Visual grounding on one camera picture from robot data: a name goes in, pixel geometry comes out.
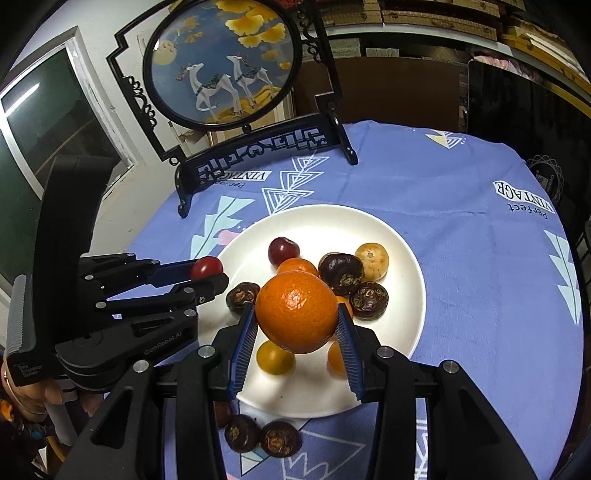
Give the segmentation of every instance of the white deer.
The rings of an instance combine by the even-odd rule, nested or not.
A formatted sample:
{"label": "white deer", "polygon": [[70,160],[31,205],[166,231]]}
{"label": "white deer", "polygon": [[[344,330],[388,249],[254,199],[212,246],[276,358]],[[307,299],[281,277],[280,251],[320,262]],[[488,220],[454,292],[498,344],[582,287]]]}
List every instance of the white deer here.
{"label": "white deer", "polygon": [[228,55],[226,57],[230,60],[234,65],[234,81],[242,87],[244,93],[246,93],[246,98],[248,99],[248,103],[250,104],[251,108],[255,106],[255,99],[252,96],[251,91],[248,89],[248,86],[257,81],[262,80],[269,86],[269,92],[271,94],[271,98],[275,96],[275,91],[273,90],[273,84],[269,80],[269,76],[267,75],[267,71],[262,67],[255,67],[250,69],[246,73],[242,73],[242,69],[240,68],[240,62],[244,61],[242,57],[237,55]]}
{"label": "white deer", "polygon": [[[180,77],[176,77],[177,80],[181,81],[185,78],[186,74],[189,74],[189,82],[191,83],[191,88],[197,96],[197,103],[195,104],[195,108],[197,108],[197,110],[199,110],[200,112],[209,111],[213,120],[217,123],[217,117],[213,110],[218,106],[212,105],[210,98],[216,93],[218,93],[220,89],[224,89],[225,91],[230,92],[230,95],[232,95],[234,115],[239,115],[242,112],[240,96],[238,95],[238,91],[234,88],[234,85],[232,85],[230,76],[226,73],[220,73],[214,75],[214,77],[206,84],[202,84],[197,79],[197,72],[202,68],[203,63],[197,63],[194,65],[189,65],[187,67],[181,67],[181,70],[183,72]],[[203,103],[205,103],[207,108],[201,108],[201,105]]]}

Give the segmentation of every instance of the metal screw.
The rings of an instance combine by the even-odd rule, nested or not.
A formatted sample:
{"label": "metal screw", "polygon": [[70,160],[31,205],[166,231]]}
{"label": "metal screw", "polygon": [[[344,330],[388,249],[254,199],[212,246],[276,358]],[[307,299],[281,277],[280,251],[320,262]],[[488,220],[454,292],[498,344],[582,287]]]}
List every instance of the metal screw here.
{"label": "metal screw", "polygon": [[381,346],[375,352],[380,358],[392,358],[394,356],[394,349],[391,346]]}
{"label": "metal screw", "polygon": [[446,360],[443,362],[443,369],[449,374],[454,374],[460,369],[460,365],[453,360]]}
{"label": "metal screw", "polygon": [[213,356],[215,353],[216,353],[216,349],[214,347],[212,347],[211,345],[203,345],[203,346],[199,347],[199,350],[197,350],[197,354],[201,358],[209,358],[209,357]]}
{"label": "metal screw", "polygon": [[138,360],[134,363],[134,372],[139,374],[145,372],[148,368],[150,368],[150,362],[147,360]]}

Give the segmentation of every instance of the cherry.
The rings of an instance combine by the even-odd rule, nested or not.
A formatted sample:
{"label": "cherry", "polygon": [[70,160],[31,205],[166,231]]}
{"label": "cherry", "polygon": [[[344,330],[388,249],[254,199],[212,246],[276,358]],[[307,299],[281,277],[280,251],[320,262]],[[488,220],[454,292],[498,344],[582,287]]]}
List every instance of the cherry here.
{"label": "cherry", "polygon": [[223,273],[222,262],[216,257],[201,257],[191,267],[191,280],[201,280],[211,275]]}
{"label": "cherry", "polygon": [[217,429],[223,429],[230,423],[230,419],[232,418],[232,409],[230,408],[230,404],[223,402],[223,401],[215,401],[213,402],[213,413],[216,417],[216,425]]}
{"label": "cherry", "polygon": [[289,258],[297,258],[300,256],[300,247],[297,243],[280,236],[275,238],[269,244],[269,262],[273,264],[275,268],[279,267],[285,260]]}

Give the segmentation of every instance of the white plate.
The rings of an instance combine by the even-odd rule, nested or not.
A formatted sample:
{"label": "white plate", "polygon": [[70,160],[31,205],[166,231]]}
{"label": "white plate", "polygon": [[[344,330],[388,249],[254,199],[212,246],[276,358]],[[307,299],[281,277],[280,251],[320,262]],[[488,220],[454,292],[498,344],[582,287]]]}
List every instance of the white plate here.
{"label": "white plate", "polygon": [[[339,205],[307,205],[276,213],[244,230],[219,255],[230,278],[229,288],[243,281],[263,286],[275,274],[267,249],[278,236],[296,242],[301,257],[314,265],[328,252],[354,254],[366,242],[382,244],[390,257],[388,273],[380,280],[388,290],[388,307],[378,320],[355,323],[373,329],[382,345],[407,357],[412,355],[425,320],[425,283],[412,250],[394,229],[368,213]],[[218,295],[199,307],[201,345],[211,343],[220,328],[236,323],[225,297]],[[275,376],[260,370],[256,363],[256,351],[266,340],[259,330],[239,400],[291,418],[324,417],[359,404],[348,382],[329,372],[329,345],[307,355],[296,355],[294,372]]]}

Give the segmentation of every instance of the yellow ginkgo leaves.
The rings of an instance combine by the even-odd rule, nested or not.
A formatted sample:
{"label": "yellow ginkgo leaves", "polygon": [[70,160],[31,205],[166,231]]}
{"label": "yellow ginkgo leaves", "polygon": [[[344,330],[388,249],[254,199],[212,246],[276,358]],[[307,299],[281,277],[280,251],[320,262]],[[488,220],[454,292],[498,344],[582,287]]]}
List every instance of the yellow ginkgo leaves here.
{"label": "yellow ginkgo leaves", "polygon": [[242,44],[243,47],[246,48],[255,48],[258,47],[261,43],[261,36],[260,35],[250,35],[248,37],[240,37],[238,41]]}
{"label": "yellow ginkgo leaves", "polygon": [[253,4],[253,2],[247,0],[218,0],[216,2],[216,7],[220,10],[233,14],[243,14],[244,12],[248,12],[251,7],[254,6],[255,4]]}
{"label": "yellow ginkgo leaves", "polygon": [[259,2],[252,2],[248,0],[218,0],[216,7],[220,10],[233,14],[243,14],[245,12],[248,17],[255,17],[260,15],[263,17],[263,22],[267,23],[271,20],[275,20],[278,15]]}
{"label": "yellow ginkgo leaves", "polygon": [[274,27],[267,28],[259,36],[262,41],[266,41],[268,43],[279,43],[285,38],[285,25],[283,23],[278,23]]}
{"label": "yellow ginkgo leaves", "polygon": [[197,21],[197,15],[193,15],[192,17],[188,17],[183,24],[189,29],[192,30],[194,29],[197,25],[199,25],[199,22]]}
{"label": "yellow ginkgo leaves", "polygon": [[198,38],[203,36],[203,32],[199,31],[199,32],[195,32],[191,35],[188,35],[187,38],[185,38],[185,43],[195,43],[197,41]]}
{"label": "yellow ginkgo leaves", "polygon": [[259,31],[262,25],[263,17],[260,15],[226,20],[226,26],[236,35],[253,35]]}
{"label": "yellow ginkgo leaves", "polygon": [[264,32],[258,35],[251,35],[249,37],[241,37],[238,41],[247,48],[258,47],[262,41],[267,43],[279,43],[285,38],[285,25],[278,23],[274,27],[267,28]]}
{"label": "yellow ginkgo leaves", "polygon": [[261,54],[261,58],[265,61],[276,61],[277,50],[269,50]]}
{"label": "yellow ginkgo leaves", "polygon": [[260,15],[263,18],[263,22],[267,23],[271,20],[275,20],[278,15],[271,10],[269,7],[266,7],[263,4],[255,4],[247,14],[248,17],[254,17],[255,15]]}

